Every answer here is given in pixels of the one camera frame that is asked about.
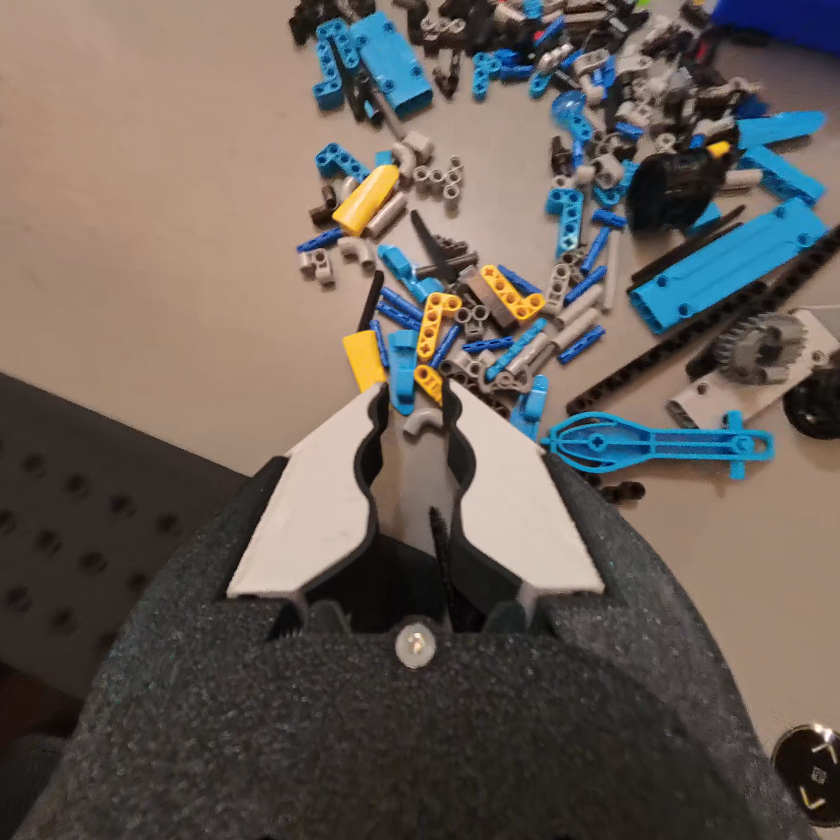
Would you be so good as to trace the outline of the long blue panel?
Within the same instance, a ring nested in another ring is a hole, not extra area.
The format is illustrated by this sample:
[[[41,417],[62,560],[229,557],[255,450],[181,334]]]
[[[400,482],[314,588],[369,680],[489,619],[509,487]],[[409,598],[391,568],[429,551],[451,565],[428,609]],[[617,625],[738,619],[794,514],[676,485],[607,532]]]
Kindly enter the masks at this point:
[[[659,272],[630,292],[630,303],[651,333],[665,333],[783,266],[827,232],[822,219],[793,198]]]

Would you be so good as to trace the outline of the blue plastic bin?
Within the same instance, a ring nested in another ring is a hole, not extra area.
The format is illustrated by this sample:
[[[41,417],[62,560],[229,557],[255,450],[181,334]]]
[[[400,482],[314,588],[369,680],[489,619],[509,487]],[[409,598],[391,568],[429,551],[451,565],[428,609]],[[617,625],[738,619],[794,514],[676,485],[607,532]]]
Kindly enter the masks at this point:
[[[839,56],[838,1],[717,1],[718,25],[750,28],[789,45]]]

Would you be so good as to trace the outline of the grey gear wheel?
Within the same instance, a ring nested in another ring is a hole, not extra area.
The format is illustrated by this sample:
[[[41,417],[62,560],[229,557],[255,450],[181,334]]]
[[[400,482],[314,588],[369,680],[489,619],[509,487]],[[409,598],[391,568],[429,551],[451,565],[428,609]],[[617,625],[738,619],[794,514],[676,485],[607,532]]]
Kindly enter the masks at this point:
[[[790,314],[770,311],[746,318],[715,342],[717,372],[734,384],[782,384],[802,355],[806,337],[806,326]]]

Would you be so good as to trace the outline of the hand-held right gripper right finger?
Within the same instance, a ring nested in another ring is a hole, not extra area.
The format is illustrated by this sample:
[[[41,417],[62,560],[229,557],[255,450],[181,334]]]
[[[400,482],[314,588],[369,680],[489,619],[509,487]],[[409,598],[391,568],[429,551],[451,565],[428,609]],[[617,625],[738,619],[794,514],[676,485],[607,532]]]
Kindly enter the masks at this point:
[[[540,446],[464,385],[443,391],[447,466],[455,482],[448,567],[483,617],[517,603],[527,623],[552,597],[603,595],[606,584]]]

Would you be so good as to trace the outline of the grey curved elbow piece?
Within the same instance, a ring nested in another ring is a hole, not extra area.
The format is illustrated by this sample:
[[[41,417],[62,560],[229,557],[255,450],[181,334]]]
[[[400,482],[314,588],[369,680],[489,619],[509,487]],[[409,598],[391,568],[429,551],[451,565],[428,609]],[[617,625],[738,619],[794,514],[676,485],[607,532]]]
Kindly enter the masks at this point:
[[[407,417],[402,431],[405,437],[419,439],[426,432],[442,432],[445,427],[443,412],[436,407],[416,409]]]

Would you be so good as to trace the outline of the blue openwork blade piece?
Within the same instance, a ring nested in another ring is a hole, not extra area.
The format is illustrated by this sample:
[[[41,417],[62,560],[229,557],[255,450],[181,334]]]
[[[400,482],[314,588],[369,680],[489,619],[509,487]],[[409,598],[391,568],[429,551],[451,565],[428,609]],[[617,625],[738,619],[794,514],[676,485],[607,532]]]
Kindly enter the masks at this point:
[[[543,446],[573,469],[606,475],[650,461],[716,462],[733,480],[744,480],[747,464],[775,457],[774,436],[744,427],[738,411],[719,428],[654,428],[601,412],[575,415],[551,427]]]

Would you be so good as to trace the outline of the pile of small building pieces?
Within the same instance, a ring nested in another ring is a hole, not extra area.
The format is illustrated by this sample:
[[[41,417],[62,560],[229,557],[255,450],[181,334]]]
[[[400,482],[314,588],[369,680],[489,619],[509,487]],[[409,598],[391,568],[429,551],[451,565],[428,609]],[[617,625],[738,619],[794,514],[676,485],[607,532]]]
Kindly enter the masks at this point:
[[[570,419],[569,401],[690,320],[653,334],[631,291],[793,198],[816,214],[824,184],[775,148],[809,140],[826,115],[771,112],[760,83],[720,73],[723,42],[777,39],[716,24],[715,3],[681,2],[675,19],[651,15],[647,2],[394,2],[405,10],[405,33],[377,2],[296,3],[288,25],[297,46],[314,45],[319,110],[348,107],[356,122],[385,123],[394,138],[372,167],[338,143],[316,153],[322,203],[309,215],[319,232],[297,247],[302,275],[323,287],[335,281],[331,248],[372,276],[360,326],[343,339],[361,391],[388,382],[407,419],[419,409],[415,394],[441,405],[444,383],[456,382],[541,445]],[[558,229],[543,288],[502,264],[479,266],[465,241],[433,234],[415,209],[409,217],[427,265],[382,240],[411,189],[449,214],[459,209],[462,161],[454,155],[436,166],[432,141],[405,120],[432,104],[433,88],[451,101],[463,58],[475,102],[495,81],[525,83],[534,101],[556,92],[549,113],[560,133],[550,140],[544,213]],[[721,141],[732,161],[696,222],[634,234],[625,194],[639,164]],[[772,312],[807,328],[788,381],[734,384],[714,355],[711,372],[689,377],[705,338],[585,413],[719,428],[726,413],[740,412],[745,425],[781,403],[800,434],[838,440],[838,305],[787,311],[787,303]]]

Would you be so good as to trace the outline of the long black holed beam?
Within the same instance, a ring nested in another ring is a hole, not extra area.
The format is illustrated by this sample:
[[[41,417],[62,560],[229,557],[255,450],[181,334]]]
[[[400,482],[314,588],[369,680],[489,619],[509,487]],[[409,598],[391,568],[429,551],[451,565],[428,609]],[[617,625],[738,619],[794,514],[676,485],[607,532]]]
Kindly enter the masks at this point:
[[[823,269],[839,250],[839,225],[833,226],[793,260],[779,279],[768,285],[756,280],[745,288],[734,292],[713,307],[689,320],[657,342],[653,347],[620,366],[606,378],[594,383],[569,401],[565,407],[567,417],[594,410],[604,400],[643,379],[659,366],[701,339],[708,338],[709,344],[687,366],[689,377],[698,378],[712,371],[712,345],[717,337],[729,327],[765,312],[779,310],[794,294]]]

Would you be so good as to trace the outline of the black dome piece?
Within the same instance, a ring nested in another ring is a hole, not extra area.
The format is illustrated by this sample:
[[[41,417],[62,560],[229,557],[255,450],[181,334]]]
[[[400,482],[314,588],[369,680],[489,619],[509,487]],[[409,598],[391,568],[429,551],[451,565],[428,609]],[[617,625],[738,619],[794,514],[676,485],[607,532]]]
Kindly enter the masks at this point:
[[[647,235],[693,225],[723,186],[731,163],[732,146],[726,141],[649,155],[626,190],[630,230]]]

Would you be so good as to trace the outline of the black perforated pad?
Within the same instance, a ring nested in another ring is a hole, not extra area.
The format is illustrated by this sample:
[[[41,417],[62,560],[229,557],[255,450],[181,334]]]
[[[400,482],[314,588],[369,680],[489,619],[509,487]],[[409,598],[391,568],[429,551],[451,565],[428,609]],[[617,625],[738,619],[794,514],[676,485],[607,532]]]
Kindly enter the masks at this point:
[[[248,478],[2,374],[3,747],[73,728],[145,589]]]

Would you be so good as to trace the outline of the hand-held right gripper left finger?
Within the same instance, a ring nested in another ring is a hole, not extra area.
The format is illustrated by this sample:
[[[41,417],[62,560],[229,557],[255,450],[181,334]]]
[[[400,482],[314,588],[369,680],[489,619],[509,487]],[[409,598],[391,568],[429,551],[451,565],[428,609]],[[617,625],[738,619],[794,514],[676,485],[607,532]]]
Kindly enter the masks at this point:
[[[371,548],[372,486],[383,468],[386,383],[375,383],[296,443],[227,584],[228,600],[302,603]]]

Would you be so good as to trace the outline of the round black desk port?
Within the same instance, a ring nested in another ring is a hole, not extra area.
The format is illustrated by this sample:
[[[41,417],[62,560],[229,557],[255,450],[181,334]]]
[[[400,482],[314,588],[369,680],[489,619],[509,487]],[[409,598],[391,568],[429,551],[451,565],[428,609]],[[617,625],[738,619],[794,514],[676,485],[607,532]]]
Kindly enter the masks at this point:
[[[839,827],[838,730],[816,722],[796,726],[777,741],[771,762],[812,826]]]

